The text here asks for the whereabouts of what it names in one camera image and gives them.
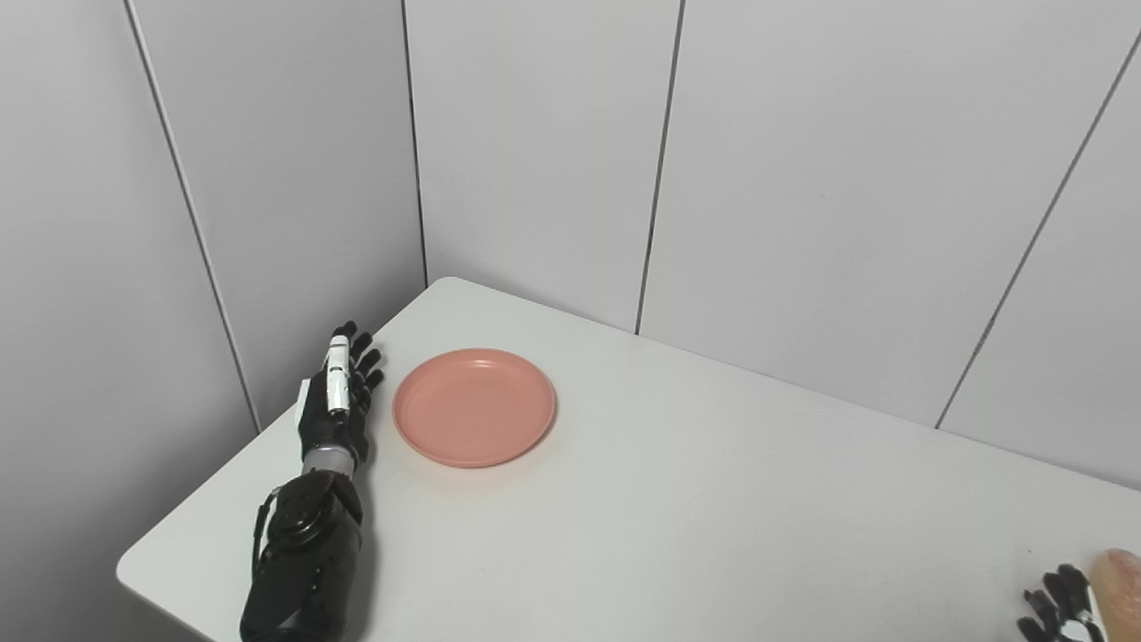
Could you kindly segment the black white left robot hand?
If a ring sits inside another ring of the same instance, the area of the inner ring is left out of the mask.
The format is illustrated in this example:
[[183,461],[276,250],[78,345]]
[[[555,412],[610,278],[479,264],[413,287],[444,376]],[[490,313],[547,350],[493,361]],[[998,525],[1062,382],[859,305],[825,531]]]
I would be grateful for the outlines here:
[[302,456],[322,447],[348,452],[355,468],[369,460],[366,423],[374,392],[385,381],[382,353],[369,332],[348,320],[332,333],[324,361],[313,377],[298,420]]

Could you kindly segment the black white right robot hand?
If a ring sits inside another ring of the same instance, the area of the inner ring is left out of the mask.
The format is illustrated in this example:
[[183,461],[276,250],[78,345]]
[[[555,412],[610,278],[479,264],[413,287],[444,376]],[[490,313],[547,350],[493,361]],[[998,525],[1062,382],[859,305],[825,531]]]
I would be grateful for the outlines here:
[[1031,616],[1015,621],[1026,641],[1108,641],[1089,578],[1075,564],[1044,572],[1042,588],[1023,590]]

